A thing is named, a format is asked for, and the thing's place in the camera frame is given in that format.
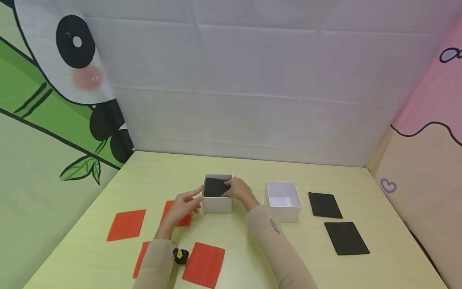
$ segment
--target white fabric wall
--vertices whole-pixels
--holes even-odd
[[[75,0],[135,149],[363,166],[462,0]]]

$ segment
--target black foam card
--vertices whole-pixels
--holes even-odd
[[[334,195],[309,192],[308,197],[310,198],[313,215],[318,217],[343,219]]]
[[[206,178],[204,184],[205,197],[221,197],[231,186],[225,185],[225,180],[217,178]]]
[[[324,224],[338,255],[370,254],[353,222]]]

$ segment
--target heart drawing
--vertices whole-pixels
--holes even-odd
[[[395,182],[390,182],[386,178],[380,180],[380,185],[382,186],[383,190],[389,194],[394,193],[397,189]]]

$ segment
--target white cardboard box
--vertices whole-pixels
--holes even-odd
[[[302,210],[302,201],[295,182],[267,181],[264,203],[280,222],[295,222]]]
[[[206,178],[217,178],[222,180],[229,180],[232,175],[229,174],[206,174],[204,178],[204,184]],[[232,199],[230,197],[205,197],[202,201],[202,208],[204,213],[231,213],[232,212]]]

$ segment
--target panda cheek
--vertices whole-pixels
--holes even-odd
[[[97,90],[103,84],[103,72],[98,65],[93,63],[84,68],[74,68],[73,82],[75,87],[80,90]]]

